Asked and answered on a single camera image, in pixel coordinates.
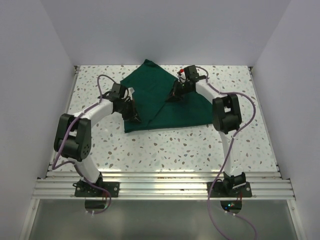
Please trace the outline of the green surgical drape cloth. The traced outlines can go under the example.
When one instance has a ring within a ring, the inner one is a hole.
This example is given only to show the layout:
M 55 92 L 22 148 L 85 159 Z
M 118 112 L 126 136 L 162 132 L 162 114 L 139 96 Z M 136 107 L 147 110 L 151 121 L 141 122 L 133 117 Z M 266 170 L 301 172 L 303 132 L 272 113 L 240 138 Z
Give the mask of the green surgical drape cloth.
M 191 92 L 177 102 L 166 99 L 177 78 L 151 60 L 120 83 L 133 88 L 133 98 L 140 123 L 124 122 L 124 132 L 187 128 L 209 125 L 213 120 L 212 104 L 202 95 Z

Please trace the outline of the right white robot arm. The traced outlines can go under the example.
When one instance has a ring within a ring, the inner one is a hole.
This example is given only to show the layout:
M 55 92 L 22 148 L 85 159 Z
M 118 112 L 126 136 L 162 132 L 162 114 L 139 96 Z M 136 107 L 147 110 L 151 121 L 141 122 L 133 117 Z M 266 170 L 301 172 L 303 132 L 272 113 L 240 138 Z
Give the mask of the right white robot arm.
M 242 124 L 242 114 L 238 96 L 235 93 L 222 93 L 209 83 L 209 74 L 200 75 L 195 65 L 187 66 L 177 72 L 178 79 L 167 98 L 168 102 L 177 102 L 186 94 L 197 93 L 212 104 L 213 127 L 218 131 L 224 153 L 221 171 L 223 179 L 217 180 L 212 187 L 216 195 L 235 196 L 246 185 L 246 175 L 239 166 L 234 134 Z

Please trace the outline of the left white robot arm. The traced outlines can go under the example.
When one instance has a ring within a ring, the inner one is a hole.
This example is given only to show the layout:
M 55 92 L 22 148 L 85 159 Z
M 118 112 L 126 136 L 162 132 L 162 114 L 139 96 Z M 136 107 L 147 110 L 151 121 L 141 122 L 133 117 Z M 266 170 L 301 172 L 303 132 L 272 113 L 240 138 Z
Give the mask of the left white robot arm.
M 132 87 L 114 83 L 111 90 L 101 93 L 98 102 L 74 114 L 64 113 L 60 116 L 54 140 L 56 157 L 52 169 L 56 170 L 63 164 L 57 164 L 59 157 L 68 159 L 74 165 L 83 182 L 87 182 L 86 190 L 92 196 L 103 193 L 104 184 L 99 181 L 101 173 L 95 166 L 91 156 L 92 127 L 105 117 L 118 113 L 125 122 L 141 123 L 135 106 Z

